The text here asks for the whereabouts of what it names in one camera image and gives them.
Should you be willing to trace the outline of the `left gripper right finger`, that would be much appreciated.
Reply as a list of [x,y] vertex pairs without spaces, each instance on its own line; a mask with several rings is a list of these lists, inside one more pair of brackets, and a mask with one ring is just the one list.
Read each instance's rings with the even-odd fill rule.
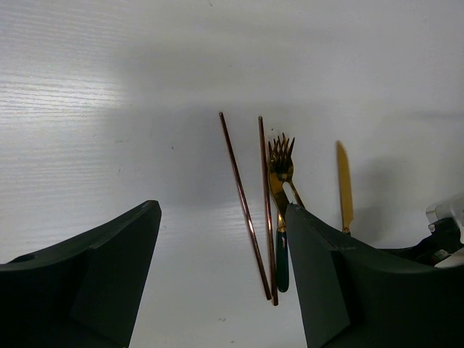
[[291,204],[286,227],[309,347],[461,347],[462,247],[447,217],[419,244],[377,249]]

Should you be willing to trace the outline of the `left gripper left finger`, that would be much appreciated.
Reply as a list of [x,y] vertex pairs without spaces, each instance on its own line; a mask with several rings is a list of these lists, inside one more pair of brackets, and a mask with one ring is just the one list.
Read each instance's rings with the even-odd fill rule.
[[1,266],[3,347],[127,347],[162,211],[114,220]]

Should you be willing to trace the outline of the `gold knife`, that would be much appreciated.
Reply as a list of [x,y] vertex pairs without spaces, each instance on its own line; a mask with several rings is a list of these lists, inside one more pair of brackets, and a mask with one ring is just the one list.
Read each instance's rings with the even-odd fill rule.
[[341,141],[336,142],[336,158],[339,178],[342,230],[346,234],[351,234],[350,225],[354,220],[352,182],[349,169],[349,159],[346,149]]
[[281,140],[278,137],[277,140],[273,140],[273,144],[268,142],[269,159],[268,159],[268,179],[271,194],[273,196],[275,205],[278,212],[278,227],[276,232],[276,275],[277,275],[277,287],[282,293],[287,292],[289,289],[289,255],[288,255],[288,243],[286,234],[286,224],[284,216],[282,215],[282,209],[284,203],[289,203],[286,194],[283,189],[283,184],[279,180],[276,168],[278,167],[278,161],[282,155],[279,154],[282,149]]

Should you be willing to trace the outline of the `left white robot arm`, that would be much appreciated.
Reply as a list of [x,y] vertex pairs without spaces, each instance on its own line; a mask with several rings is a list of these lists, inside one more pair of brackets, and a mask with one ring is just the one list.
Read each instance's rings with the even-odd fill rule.
[[[162,212],[149,200],[114,220],[1,266],[3,347],[127,347]],[[304,208],[286,210],[309,347],[461,347],[463,247],[455,221],[404,249],[377,249]]]

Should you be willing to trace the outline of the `copper chopstick right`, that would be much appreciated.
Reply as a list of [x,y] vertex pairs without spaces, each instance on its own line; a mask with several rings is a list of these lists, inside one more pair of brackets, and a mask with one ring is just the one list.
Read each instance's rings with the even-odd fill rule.
[[278,306],[278,290],[276,283],[276,257],[273,242],[273,225],[271,216],[271,204],[270,204],[270,192],[269,192],[269,179],[268,179],[268,161],[267,153],[265,148],[265,129],[262,116],[258,117],[258,131],[260,137],[260,156],[261,156],[261,167],[262,167],[262,187],[263,187],[263,198],[265,207],[265,226],[267,233],[268,243],[268,262],[270,271],[270,290],[271,299],[273,306]]

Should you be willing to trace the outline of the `copper chopstick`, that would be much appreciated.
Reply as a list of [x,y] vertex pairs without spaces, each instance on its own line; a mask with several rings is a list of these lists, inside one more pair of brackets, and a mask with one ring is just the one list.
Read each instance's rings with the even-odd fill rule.
[[270,204],[270,192],[269,192],[269,179],[268,179],[268,161],[267,153],[265,148],[265,129],[262,116],[258,117],[258,131],[260,137],[260,156],[261,156],[261,167],[262,167],[262,187],[263,187],[263,198],[265,207],[265,226],[267,233],[268,243],[268,262],[270,271],[270,290],[271,299],[273,306],[278,306],[278,290],[276,283],[276,257],[273,242],[273,225],[271,216],[271,204]]
[[269,286],[267,276],[266,276],[266,273],[265,273],[265,269],[264,269],[264,265],[263,265],[263,261],[262,261],[262,256],[261,256],[261,253],[260,253],[260,248],[259,248],[259,244],[258,244],[258,241],[257,241],[255,229],[254,229],[254,226],[253,226],[252,216],[251,216],[251,213],[249,211],[249,206],[247,204],[247,198],[246,198],[246,195],[245,195],[244,187],[243,187],[243,184],[241,182],[241,176],[240,176],[240,173],[239,173],[239,167],[238,167],[237,162],[236,162],[236,157],[235,157],[235,154],[234,154],[234,151],[233,151],[231,139],[230,139],[229,132],[228,132],[228,127],[226,125],[225,115],[222,112],[218,112],[218,115],[219,115],[221,126],[222,126],[222,129],[223,129],[225,143],[226,143],[226,146],[227,146],[227,149],[228,149],[228,154],[229,154],[230,161],[231,161],[231,167],[232,167],[233,175],[234,175],[235,182],[236,182],[236,188],[237,188],[237,191],[238,191],[239,200],[240,200],[240,203],[241,203],[241,208],[242,208],[242,211],[243,211],[243,214],[244,214],[246,228],[247,228],[247,231],[248,231],[248,234],[249,234],[249,237],[250,237],[250,241],[252,243],[254,256],[255,256],[255,259],[257,261],[257,266],[258,266],[258,270],[259,270],[259,273],[260,273],[260,278],[261,278],[261,281],[262,281],[262,285],[263,285],[263,288],[264,288],[265,297],[266,297],[267,300],[271,300],[272,299],[272,294],[271,294],[270,286]]

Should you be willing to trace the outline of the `copper chopstick left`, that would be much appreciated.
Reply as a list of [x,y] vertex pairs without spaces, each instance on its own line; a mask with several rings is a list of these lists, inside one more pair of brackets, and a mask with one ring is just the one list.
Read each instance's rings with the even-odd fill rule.
[[262,281],[262,285],[263,285],[263,288],[264,288],[265,297],[266,297],[267,300],[271,300],[272,299],[272,294],[271,294],[270,286],[269,286],[267,276],[266,276],[266,273],[265,273],[265,269],[264,269],[264,265],[263,265],[263,261],[262,261],[262,256],[261,256],[261,253],[260,253],[260,248],[259,248],[259,244],[258,244],[258,241],[257,241],[255,229],[254,229],[254,226],[253,226],[252,216],[251,216],[251,213],[249,211],[249,206],[247,204],[247,198],[246,198],[246,195],[245,195],[244,187],[243,187],[243,184],[241,182],[241,176],[240,176],[240,173],[239,173],[239,167],[238,167],[237,162],[236,162],[236,157],[235,157],[235,154],[234,154],[234,151],[233,151],[231,139],[230,139],[229,132],[228,132],[228,127],[226,125],[225,115],[222,112],[218,112],[218,115],[219,115],[221,126],[222,126],[222,129],[223,129],[225,143],[226,143],[226,146],[227,146],[227,149],[228,149],[228,154],[229,154],[230,161],[231,161],[231,167],[232,167],[233,175],[234,175],[235,182],[236,182],[236,188],[237,188],[237,191],[238,191],[239,200],[240,200],[240,203],[241,203],[241,208],[242,208],[242,211],[243,211],[243,214],[244,214],[246,228],[247,228],[247,231],[248,231],[248,234],[249,234],[249,237],[250,237],[250,241],[252,243],[254,256],[255,256],[255,259],[257,261],[257,266],[258,266],[258,270],[259,270],[259,273],[260,273],[260,278],[261,278],[261,281]]

